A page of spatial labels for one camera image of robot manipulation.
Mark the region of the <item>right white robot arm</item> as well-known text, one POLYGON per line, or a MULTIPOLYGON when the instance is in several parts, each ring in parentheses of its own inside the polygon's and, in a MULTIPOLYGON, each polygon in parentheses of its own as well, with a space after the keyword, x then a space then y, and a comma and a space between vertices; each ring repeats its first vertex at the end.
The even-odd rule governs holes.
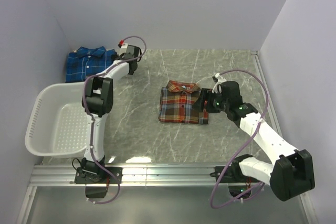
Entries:
POLYGON ((227 118, 247 133, 270 160, 265 163, 249 154, 236 154, 226 166, 217 166, 211 174, 218 184, 242 183, 251 178, 269 185, 281 201, 315 188, 311 154, 286 142, 252 104, 245 103, 237 82, 218 81, 213 89, 202 88, 193 108, 200 112, 226 113, 227 118))

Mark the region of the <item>red brown plaid shirt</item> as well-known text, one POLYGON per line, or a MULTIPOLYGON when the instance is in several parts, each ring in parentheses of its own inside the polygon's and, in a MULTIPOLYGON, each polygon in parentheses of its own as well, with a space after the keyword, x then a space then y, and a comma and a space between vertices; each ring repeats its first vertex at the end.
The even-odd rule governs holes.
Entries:
POLYGON ((170 80, 161 88, 159 116, 162 123, 208 124, 208 113, 198 112, 192 105, 200 97, 201 88, 196 83, 170 80))

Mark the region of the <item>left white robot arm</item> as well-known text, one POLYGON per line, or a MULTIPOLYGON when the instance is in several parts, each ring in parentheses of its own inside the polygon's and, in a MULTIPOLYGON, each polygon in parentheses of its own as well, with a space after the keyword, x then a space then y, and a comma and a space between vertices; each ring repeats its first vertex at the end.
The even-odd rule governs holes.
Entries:
POLYGON ((87 114, 87 143, 84 157, 77 170, 79 177, 100 183, 108 176, 104 167, 104 128, 113 107, 113 88, 116 81, 132 75, 143 53, 140 47, 120 44, 120 53, 106 70, 88 77, 83 86, 82 106, 87 114))

